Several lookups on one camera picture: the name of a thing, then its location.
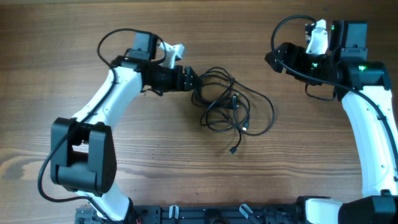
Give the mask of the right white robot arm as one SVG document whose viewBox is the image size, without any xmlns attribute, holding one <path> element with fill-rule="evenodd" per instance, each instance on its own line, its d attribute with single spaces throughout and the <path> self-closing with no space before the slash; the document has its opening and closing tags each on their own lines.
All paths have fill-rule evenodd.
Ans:
<svg viewBox="0 0 398 224">
<path fill-rule="evenodd" d="M 354 132 L 362 172 L 362 197 L 338 202 L 328 197 L 297 199 L 300 223 L 397 222 L 397 126 L 392 85 L 382 62 L 368 60 L 368 25 L 307 17 L 306 47 L 272 46 L 265 61 L 306 85 L 331 85 Z"/>
</svg>

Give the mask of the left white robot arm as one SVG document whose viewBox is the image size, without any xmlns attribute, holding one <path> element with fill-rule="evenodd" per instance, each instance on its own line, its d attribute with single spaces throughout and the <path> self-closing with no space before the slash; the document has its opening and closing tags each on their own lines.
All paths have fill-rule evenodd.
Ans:
<svg viewBox="0 0 398 224">
<path fill-rule="evenodd" d="M 54 184 L 87 200 L 99 223 L 142 223 L 133 202 L 115 183 L 117 160 L 113 129 L 130 102 L 145 91 L 158 95 L 190 91 L 201 85 L 183 59 L 183 44 L 170 45 L 158 35 L 136 30 L 133 46 L 107 62 L 106 81 L 71 118 L 57 118 L 51 129 L 51 150 L 43 167 Z"/>
</svg>

